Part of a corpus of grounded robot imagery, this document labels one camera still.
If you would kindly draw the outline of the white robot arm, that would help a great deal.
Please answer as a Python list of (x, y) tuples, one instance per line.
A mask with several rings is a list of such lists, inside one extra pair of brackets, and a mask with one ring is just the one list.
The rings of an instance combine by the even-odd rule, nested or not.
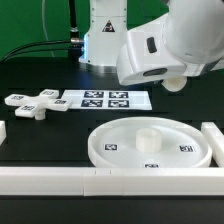
[(125, 86), (162, 81), (169, 90), (224, 69), (224, 0), (163, 0), (166, 14), (133, 29), (127, 1), (90, 0), (83, 67), (115, 73)]

